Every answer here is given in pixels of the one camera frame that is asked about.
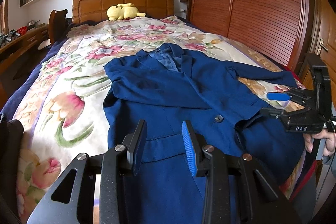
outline floral bedspread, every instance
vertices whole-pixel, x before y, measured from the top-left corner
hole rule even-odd
[[[103,66],[115,57],[154,50],[162,43],[202,51],[219,60],[243,62],[280,71],[261,54],[239,42],[203,33],[171,16],[163,20],[135,18],[81,25],[68,32],[59,52],[43,63],[37,80],[20,103],[14,119],[24,126],[18,166],[18,212],[23,223],[59,174],[80,152],[90,156],[105,153],[109,124],[102,103],[111,86]],[[288,88],[264,81],[239,79],[267,100],[269,91]],[[293,102],[268,101],[287,111]],[[289,198],[301,173],[304,156],[281,186]],[[99,184],[95,189],[94,221],[98,223]]]

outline blue blazer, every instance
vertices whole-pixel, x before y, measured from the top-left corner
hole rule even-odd
[[[184,120],[224,153],[258,158],[279,185],[302,155],[302,135],[286,133],[278,120],[261,117],[260,108],[270,105],[237,80],[296,87],[289,71],[220,61],[170,43],[115,58],[104,69],[112,81],[103,105],[109,148],[133,133],[139,119],[148,126],[140,172],[125,180],[130,223],[201,222],[205,179],[189,172]]]

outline yellow plush toy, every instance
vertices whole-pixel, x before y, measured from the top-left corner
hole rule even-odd
[[[145,13],[139,13],[138,8],[133,3],[111,6],[106,13],[110,21],[144,17],[146,15]]]

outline black button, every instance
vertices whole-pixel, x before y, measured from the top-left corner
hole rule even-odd
[[[217,116],[215,117],[215,121],[216,121],[216,122],[222,122],[223,120],[224,120],[224,118],[223,118],[222,115],[217,115]]]

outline metal screw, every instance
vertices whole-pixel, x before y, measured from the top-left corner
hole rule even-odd
[[[246,153],[246,154],[243,154],[243,159],[247,160],[247,161],[250,161],[250,160],[252,160],[252,156],[250,154]]]
[[[212,145],[208,144],[204,147],[204,150],[207,152],[212,152],[213,150],[215,150],[215,148]]]
[[[114,149],[118,152],[123,151],[125,149],[125,145],[117,144]]]
[[[80,153],[77,155],[77,159],[78,160],[84,160],[86,158],[86,154],[85,153]]]

